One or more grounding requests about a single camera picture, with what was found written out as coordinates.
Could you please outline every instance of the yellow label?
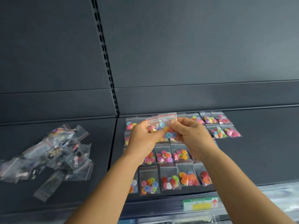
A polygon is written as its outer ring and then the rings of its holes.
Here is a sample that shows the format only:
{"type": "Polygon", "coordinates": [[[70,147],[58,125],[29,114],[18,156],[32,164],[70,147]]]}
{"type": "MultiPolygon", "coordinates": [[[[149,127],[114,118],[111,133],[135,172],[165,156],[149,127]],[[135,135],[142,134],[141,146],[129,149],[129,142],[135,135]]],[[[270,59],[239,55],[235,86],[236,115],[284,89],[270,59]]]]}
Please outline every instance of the yellow label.
{"type": "Polygon", "coordinates": [[[192,209],[194,211],[198,210],[208,210],[212,209],[212,204],[211,203],[198,203],[198,204],[192,204],[192,209]]]}

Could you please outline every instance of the right hand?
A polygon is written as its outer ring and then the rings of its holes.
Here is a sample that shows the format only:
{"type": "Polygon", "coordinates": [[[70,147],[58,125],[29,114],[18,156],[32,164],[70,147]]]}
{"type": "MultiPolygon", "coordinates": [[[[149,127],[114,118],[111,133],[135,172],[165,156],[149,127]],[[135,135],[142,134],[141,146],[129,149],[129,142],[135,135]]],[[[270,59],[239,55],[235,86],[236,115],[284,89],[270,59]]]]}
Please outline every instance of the right hand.
{"type": "Polygon", "coordinates": [[[203,150],[217,147],[210,133],[200,122],[178,117],[177,121],[170,122],[170,127],[178,132],[176,140],[183,142],[197,160],[202,159],[203,150]]]}

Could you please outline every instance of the left hand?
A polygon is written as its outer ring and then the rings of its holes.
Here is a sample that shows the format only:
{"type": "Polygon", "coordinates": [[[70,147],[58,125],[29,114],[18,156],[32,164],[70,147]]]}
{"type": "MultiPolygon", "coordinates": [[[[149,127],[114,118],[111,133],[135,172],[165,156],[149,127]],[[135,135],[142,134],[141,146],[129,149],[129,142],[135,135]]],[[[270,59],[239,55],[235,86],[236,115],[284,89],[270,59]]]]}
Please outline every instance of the left hand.
{"type": "Polygon", "coordinates": [[[155,143],[163,138],[165,135],[164,130],[158,130],[154,133],[150,133],[148,124],[146,121],[142,121],[133,127],[128,147],[124,152],[124,155],[129,155],[141,165],[144,158],[147,157],[153,150],[155,143]]]}

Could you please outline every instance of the hand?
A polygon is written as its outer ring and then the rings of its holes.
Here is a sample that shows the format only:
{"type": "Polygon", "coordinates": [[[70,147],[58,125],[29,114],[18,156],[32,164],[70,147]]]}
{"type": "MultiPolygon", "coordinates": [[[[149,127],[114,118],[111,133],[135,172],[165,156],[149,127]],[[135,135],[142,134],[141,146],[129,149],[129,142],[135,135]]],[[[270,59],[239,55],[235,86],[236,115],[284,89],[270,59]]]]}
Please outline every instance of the hand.
{"type": "Polygon", "coordinates": [[[154,133],[150,133],[147,122],[142,121],[133,127],[128,147],[124,152],[124,155],[131,156],[138,165],[141,165],[144,158],[147,157],[153,150],[155,143],[163,138],[165,135],[164,130],[158,130],[154,133]]]}
{"type": "Polygon", "coordinates": [[[170,122],[170,127],[178,132],[176,140],[183,142],[197,160],[201,160],[202,150],[217,147],[210,133],[200,122],[178,117],[177,121],[170,122]]]}

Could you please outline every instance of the price tag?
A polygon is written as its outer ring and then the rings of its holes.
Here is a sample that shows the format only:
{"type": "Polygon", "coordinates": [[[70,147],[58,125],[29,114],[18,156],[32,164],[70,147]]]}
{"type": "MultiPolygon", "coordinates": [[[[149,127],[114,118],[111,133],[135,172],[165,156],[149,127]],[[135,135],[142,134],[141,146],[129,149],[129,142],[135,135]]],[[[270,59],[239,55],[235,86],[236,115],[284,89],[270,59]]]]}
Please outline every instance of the price tag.
{"type": "Polygon", "coordinates": [[[197,199],[183,200],[184,211],[210,210],[218,207],[219,197],[203,197],[197,199]]]}

